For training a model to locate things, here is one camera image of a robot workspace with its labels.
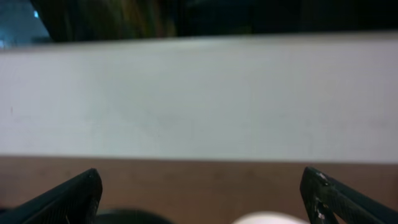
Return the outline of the pink plate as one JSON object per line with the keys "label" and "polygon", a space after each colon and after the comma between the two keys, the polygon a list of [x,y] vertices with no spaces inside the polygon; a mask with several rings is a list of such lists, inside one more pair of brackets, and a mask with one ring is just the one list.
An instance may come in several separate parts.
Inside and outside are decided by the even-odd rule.
{"label": "pink plate", "polygon": [[254,212],[239,217],[233,224],[308,224],[308,222],[280,212]]}

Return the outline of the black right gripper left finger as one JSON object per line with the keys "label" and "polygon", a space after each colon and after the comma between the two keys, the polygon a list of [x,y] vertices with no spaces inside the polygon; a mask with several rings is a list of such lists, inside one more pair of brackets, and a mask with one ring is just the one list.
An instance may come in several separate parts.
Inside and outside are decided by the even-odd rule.
{"label": "black right gripper left finger", "polygon": [[94,223],[103,191],[96,169],[74,178],[1,214],[1,224]]}

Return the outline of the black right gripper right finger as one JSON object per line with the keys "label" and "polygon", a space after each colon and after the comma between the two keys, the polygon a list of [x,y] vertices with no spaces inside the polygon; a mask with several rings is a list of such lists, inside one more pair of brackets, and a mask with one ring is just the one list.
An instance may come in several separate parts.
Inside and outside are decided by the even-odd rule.
{"label": "black right gripper right finger", "polygon": [[338,223],[340,217],[350,224],[397,223],[397,212],[327,176],[306,167],[300,193],[311,224]]}

